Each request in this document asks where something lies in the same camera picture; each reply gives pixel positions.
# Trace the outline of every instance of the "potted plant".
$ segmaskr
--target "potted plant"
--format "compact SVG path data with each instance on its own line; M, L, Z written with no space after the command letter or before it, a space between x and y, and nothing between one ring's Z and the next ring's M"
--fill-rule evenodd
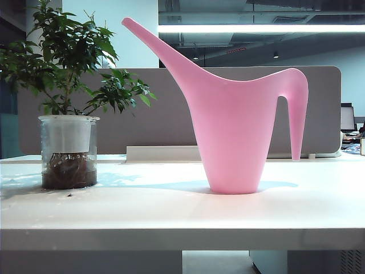
M84 23L61 8L48 6L50 0L39 0L34 7L33 31L40 40L17 41L0 47L0 79L12 91L25 88L35 96L43 95L40 116L42 140L42 186L68 189L96 184L96 121L91 116L99 108L111 106L120 113L135 107L135 96L150 106L148 96L156 99L142 80L127 70L110 68L98 71L101 60L115 66L117 55L110 38L113 33L99 27L94 15ZM82 82L84 73L100 74L101 88L91 90ZM86 92L90 99L83 108L72 104L72 94Z

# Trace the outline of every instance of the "desk surface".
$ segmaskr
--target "desk surface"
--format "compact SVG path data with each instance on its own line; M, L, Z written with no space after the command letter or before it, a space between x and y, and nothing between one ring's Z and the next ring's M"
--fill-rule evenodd
M64 191L40 187L37 156L2 160L1 248L365 249L364 156L270 159L248 195L212 193L201 163L103 159L96 186Z

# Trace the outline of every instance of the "pink watering can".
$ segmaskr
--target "pink watering can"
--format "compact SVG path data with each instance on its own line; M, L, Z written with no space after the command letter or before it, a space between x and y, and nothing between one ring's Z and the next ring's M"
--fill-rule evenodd
M289 68L250 81L225 79L191 62L133 19L124 18L122 24L161 59L181 88L212 191L257 191L279 96L288 104L291 156L300 159L308 102L308 82L301 71ZM252 140L248 130L260 133Z

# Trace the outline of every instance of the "computer monitor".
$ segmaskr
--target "computer monitor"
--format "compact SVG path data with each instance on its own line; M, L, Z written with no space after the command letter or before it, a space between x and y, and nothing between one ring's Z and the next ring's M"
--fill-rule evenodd
M341 131L351 132L355 130L354 108L341 107Z

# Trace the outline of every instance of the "soil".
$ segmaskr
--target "soil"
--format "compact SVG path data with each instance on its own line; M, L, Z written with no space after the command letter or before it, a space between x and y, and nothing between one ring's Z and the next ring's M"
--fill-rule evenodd
M96 184L95 161L87 152L53 153L42 173L42 187L52 190L90 187Z

